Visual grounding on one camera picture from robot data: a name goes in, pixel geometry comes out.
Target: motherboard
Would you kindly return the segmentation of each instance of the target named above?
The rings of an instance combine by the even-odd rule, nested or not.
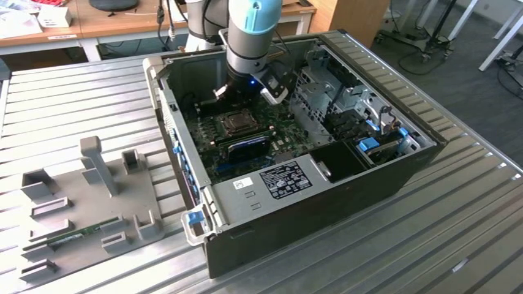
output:
[[[262,99],[185,122],[213,183],[290,160],[314,147],[288,105],[272,106]]]

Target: floor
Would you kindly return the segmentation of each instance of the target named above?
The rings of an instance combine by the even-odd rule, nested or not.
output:
[[[392,0],[393,10],[402,11],[408,0]],[[433,26],[444,10],[445,1],[440,1],[426,26]],[[416,18],[424,1],[418,1],[412,18]],[[462,10],[454,8],[444,26],[448,35]],[[372,51],[394,67],[416,86],[458,117],[458,119],[514,160],[523,165],[523,100],[509,94],[497,82],[497,66],[493,64],[485,72],[477,70],[488,56],[496,40],[492,39],[500,25],[472,16],[457,35],[454,52],[446,62],[432,73],[417,76],[406,73],[397,66],[397,60],[413,49],[392,40],[372,45]],[[513,39],[506,46],[514,50],[521,41]],[[436,65],[440,57],[428,65],[420,64],[418,56],[405,59],[404,66],[414,72]],[[501,73],[501,79],[512,91],[516,85]]]

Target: metal slotted table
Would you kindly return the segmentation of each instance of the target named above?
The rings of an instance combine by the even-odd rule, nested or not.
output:
[[[74,136],[146,154],[166,237],[29,292],[45,293],[517,293],[523,290],[521,170],[398,73],[346,35],[326,37],[449,144],[400,192],[349,219],[217,279],[186,244],[184,209],[141,58],[15,72],[2,87],[1,191],[23,171],[79,168],[50,156]],[[41,149],[25,148],[38,146]],[[49,153],[35,157],[35,153]],[[15,291],[22,198],[0,195],[0,284]]]

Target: white box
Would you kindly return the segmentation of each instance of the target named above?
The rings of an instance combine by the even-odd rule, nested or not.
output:
[[[66,28],[70,24],[70,13],[66,7],[46,7],[39,10],[37,19],[42,28]]]

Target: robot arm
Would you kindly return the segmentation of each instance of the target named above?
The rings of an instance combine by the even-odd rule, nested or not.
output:
[[[214,91],[217,99],[250,95],[256,89],[269,104],[281,103],[288,95],[285,84],[290,74],[278,77],[266,66],[281,0],[186,0],[186,10],[189,33],[205,40],[220,33],[226,45],[228,81]],[[225,26],[228,30],[222,33],[220,28]]]

